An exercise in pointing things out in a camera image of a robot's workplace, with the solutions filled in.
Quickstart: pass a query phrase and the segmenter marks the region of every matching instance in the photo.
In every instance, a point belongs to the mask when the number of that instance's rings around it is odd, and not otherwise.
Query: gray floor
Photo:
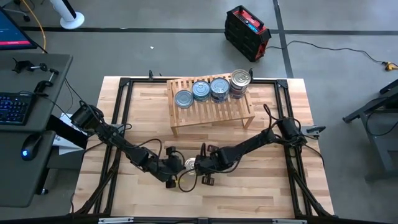
[[[33,1],[43,25],[58,26],[50,2],[40,6],[39,1]],[[244,4],[267,27],[278,28],[272,0],[70,2],[84,13],[84,27],[222,29],[225,12]],[[279,0],[279,6],[284,28],[289,30],[398,30],[398,3],[394,0]],[[34,21],[25,23],[20,16],[15,18],[22,26],[36,26]],[[40,32],[29,35],[42,43]],[[147,75],[149,69],[164,76],[199,76],[252,67],[257,77],[286,77],[280,50],[269,49],[260,61],[250,63],[224,40],[223,34],[48,32],[46,36],[49,52],[74,56],[68,79],[90,103],[97,101],[103,76]],[[396,35],[287,35],[286,39],[363,49],[377,60],[398,62]],[[269,45],[280,46],[277,34]],[[294,77],[305,80],[314,122],[327,127],[320,147],[335,213],[342,218],[397,223],[398,181],[365,182],[364,175],[379,167],[377,155],[362,124],[345,124],[341,118],[376,96],[398,73],[387,73],[355,52],[292,44],[289,55]],[[88,83],[93,88],[87,89]],[[68,108],[69,93],[62,91],[58,103]],[[50,194],[36,197],[29,208],[0,208],[0,217],[66,214],[76,180],[77,172],[53,172],[48,181]]]

